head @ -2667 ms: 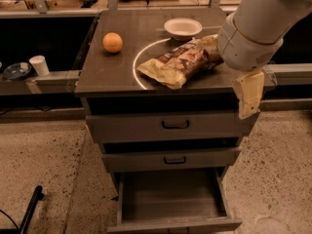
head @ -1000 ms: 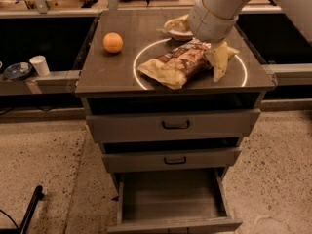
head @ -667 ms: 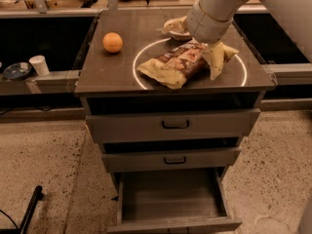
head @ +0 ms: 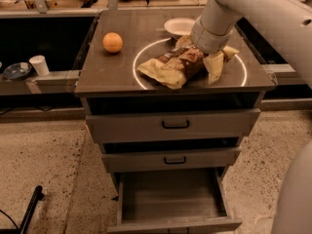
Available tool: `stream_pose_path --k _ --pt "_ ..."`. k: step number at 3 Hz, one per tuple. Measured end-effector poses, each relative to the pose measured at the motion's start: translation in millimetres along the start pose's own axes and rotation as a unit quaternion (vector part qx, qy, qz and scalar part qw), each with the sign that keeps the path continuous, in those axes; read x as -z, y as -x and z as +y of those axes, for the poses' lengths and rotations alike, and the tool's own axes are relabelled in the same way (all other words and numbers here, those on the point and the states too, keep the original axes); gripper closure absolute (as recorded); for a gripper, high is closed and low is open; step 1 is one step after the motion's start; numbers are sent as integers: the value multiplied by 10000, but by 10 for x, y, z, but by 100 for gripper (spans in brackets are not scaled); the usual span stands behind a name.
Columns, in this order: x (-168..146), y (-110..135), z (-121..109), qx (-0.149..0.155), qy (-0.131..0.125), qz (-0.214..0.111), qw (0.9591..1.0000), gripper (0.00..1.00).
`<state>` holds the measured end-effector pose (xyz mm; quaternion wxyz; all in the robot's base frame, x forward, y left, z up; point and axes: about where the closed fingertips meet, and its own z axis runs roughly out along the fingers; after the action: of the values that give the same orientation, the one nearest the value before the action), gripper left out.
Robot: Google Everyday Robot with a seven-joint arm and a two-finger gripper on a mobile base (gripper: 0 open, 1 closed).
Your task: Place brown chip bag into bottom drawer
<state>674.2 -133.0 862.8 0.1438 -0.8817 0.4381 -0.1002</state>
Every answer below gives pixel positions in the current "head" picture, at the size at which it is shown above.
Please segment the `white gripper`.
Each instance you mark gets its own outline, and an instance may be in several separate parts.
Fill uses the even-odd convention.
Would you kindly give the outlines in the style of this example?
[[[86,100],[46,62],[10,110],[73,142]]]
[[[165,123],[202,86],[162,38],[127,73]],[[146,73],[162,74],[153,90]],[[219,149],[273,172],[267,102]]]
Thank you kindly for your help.
[[[232,30],[224,35],[210,33],[204,27],[202,18],[198,17],[191,29],[191,34],[181,36],[176,41],[175,46],[179,49],[187,48],[194,44],[204,54],[210,54],[203,59],[203,63],[209,73],[208,83],[211,85],[221,76],[224,59],[221,49],[226,46],[232,33]]]

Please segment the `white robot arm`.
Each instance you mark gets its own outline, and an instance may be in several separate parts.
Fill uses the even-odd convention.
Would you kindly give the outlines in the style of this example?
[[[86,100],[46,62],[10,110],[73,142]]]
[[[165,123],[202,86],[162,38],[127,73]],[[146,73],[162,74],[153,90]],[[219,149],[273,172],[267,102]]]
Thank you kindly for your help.
[[[227,43],[237,20],[246,19],[312,87],[312,10],[296,0],[208,0],[191,31],[195,46],[214,54]],[[312,141],[285,175],[272,234],[312,234]]]

